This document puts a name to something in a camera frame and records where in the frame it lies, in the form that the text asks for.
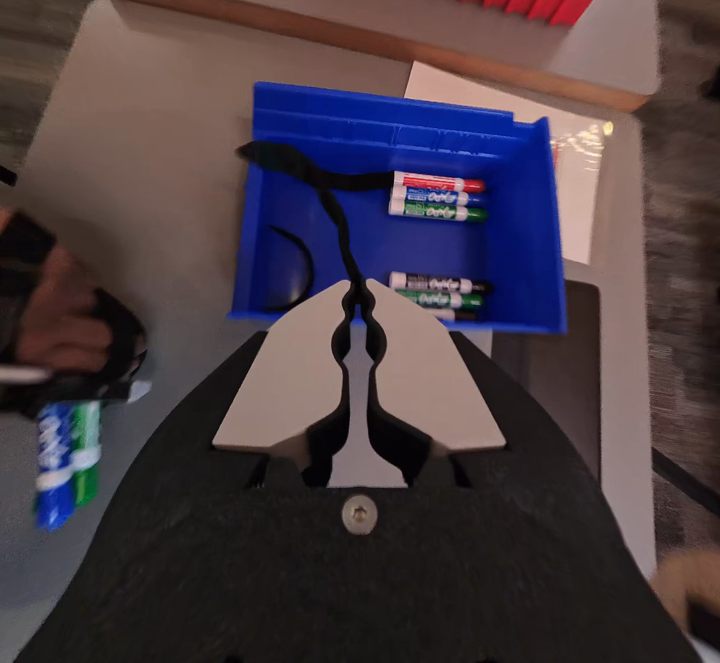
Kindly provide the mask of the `blue dry-erase marker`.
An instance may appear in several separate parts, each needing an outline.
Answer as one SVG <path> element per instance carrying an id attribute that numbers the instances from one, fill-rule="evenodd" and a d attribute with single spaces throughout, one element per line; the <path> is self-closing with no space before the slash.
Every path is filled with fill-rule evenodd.
<path id="1" fill-rule="evenodd" d="M 394 186 L 391 190 L 391 198 L 416 203 L 443 204 L 468 208 L 481 208 L 489 204 L 489 197 L 486 193 L 467 193 L 464 191 L 410 186 Z"/>
<path id="2" fill-rule="evenodd" d="M 37 528 L 55 531 L 75 510 L 73 441 L 74 405 L 46 405 L 37 418 L 38 473 L 34 504 Z"/>

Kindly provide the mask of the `green dry-erase marker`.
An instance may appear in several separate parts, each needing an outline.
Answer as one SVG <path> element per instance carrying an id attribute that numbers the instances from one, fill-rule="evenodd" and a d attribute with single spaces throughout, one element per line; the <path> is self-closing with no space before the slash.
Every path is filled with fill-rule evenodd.
<path id="1" fill-rule="evenodd" d="M 74 506 L 87 506 L 99 491 L 99 462 L 102 404 L 78 403 L 71 420 L 71 463 L 73 466 Z"/>
<path id="2" fill-rule="evenodd" d="M 477 310 L 483 308 L 485 304 L 485 299 L 479 294 L 409 289 L 395 289 L 394 292 L 422 308 Z"/>
<path id="3" fill-rule="evenodd" d="M 483 223 L 488 219 L 484 208 L 391 199 L 388 212 L 406 218 L 427 218 L 456 222 Z"/>

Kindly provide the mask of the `blue plastic bin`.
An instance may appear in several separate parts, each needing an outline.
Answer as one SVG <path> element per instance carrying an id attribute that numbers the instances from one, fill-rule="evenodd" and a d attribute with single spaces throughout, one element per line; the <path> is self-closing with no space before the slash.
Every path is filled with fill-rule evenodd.
<path id="1" fill-rule="evenodd" d="M 504 333 L 567 330 L 563 252 L 551 131 L 546 117 L 424 100 L 256 82 L 252 140 L 298 149 L 319 168 L 347 175 L 411 173 L 481 180 L 485 222 L 393 216 L 389 189 L 333 191 L 346 215 L 349 248 L 367 279 L 390 272 L 490 281 L 480 320 Z M 311 295 L 347 278 L 338 234 L 311 185 L 249 164 L 235 284 L 228 317 L 274 320 L 308 282 Z"/>

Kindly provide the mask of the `person's left hand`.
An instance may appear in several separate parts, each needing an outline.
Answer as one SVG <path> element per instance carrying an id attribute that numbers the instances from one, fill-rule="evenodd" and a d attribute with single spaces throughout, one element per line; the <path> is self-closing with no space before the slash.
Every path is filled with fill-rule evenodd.
<path id="1" fill-rule="evenodd" d="M 40 383 L 54 373 L 99 372 L 113 334 L 92 315 L 96 287 L 80 259 L 54 236 L 44 253 L 1 207 L 1 383 Z"/>

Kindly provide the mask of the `red dry-erase marker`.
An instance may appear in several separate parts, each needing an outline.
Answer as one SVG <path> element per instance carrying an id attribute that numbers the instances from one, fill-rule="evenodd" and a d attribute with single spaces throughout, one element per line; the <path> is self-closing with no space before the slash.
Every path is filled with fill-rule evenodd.
<path id="1" fill-rule="evenodd" d="M 481 194 L 486 191 L 485 183 L 482 180 L 404 171 L 393 172 L 392 184 L 394 186 L 468 194 Z"/>

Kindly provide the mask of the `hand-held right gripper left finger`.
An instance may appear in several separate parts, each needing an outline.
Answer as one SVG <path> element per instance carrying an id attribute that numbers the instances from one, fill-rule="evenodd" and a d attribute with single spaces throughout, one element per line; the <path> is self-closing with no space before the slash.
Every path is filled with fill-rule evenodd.
<path id="1" fill-rule="evenodd" d="M 344 358 L 353 316 L 354 286 L 342 280 L 275 321 L 212 445 L 289 459 L 306 485 L 327 487 L 333 457 L 348 438 Z"/>

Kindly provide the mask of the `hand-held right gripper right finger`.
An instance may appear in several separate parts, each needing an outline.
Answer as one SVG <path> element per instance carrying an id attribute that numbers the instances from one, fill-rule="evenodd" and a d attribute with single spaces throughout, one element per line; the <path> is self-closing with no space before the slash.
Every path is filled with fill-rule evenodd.
<path id="1" fill-rule="evenodd" d="M 361 314 L 372 359 L 369 442 L 408 487 L 429 460 L 507 446 L 444 324 L 374 279 L 364 281 Z"/>

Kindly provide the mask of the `black table mat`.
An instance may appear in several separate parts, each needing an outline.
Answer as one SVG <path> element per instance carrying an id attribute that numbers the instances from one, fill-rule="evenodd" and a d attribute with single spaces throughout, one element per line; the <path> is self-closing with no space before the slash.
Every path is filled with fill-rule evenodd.
<path id="1" fill-rule="evenodd" d="M 491 358 L 552 416 L 599 481 L 600 292 L 566 280 L 565 294 L 566 334 L 494 333 Z"/>

